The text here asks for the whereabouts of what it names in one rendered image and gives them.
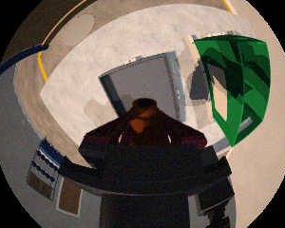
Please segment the green divided crate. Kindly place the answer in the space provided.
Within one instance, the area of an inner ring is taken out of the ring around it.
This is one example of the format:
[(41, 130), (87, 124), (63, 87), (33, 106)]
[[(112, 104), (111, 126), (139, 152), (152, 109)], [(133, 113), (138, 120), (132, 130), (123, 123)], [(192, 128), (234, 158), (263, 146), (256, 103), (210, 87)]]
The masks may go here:
[[(227, 35), (194, 42), (207, 77), (213, 118), (234, 147), (264, 119), (270, 94), (271, 66), (266, 42)], [(253, 122), (238, 133), (240, 123), (249, 117)]]

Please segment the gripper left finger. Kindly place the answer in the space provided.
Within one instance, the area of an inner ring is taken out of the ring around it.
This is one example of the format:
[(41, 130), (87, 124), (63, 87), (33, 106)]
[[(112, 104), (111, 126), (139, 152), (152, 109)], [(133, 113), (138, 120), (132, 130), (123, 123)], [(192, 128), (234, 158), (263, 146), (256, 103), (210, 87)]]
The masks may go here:
[[(122, 135), (123, 134), (123, 135)], [(122, 138), (119, 142), (119, 138)], [(129, 145), (131, 135), (131, 123), (129, 110), (119, 118), (105, 123), (87, 133), (83, 141), (107, 143), (116, 145)]]

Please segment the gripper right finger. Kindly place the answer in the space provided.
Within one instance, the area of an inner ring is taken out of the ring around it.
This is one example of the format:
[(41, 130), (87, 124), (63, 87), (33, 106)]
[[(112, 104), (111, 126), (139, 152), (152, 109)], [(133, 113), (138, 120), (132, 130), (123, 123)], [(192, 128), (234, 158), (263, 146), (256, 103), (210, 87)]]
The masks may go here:
[[(171, 143), (167, 134), (170, 137)], [(169, 117), (161, 110), (159, 120), (159, 138), (160, 145), (195, 143), (200, 153), (207, 144), (207, 140), (202, 132)]]

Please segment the brown glass bottle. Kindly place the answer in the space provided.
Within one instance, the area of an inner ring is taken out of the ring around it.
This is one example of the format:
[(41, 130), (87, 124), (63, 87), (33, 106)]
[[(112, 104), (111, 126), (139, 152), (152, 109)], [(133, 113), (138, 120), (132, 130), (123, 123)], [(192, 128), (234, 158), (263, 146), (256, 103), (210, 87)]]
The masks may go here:
[(131, 135), (129, 145), (160, 145), (160, 110), (150, 98), (135, 100), (129, 110)]

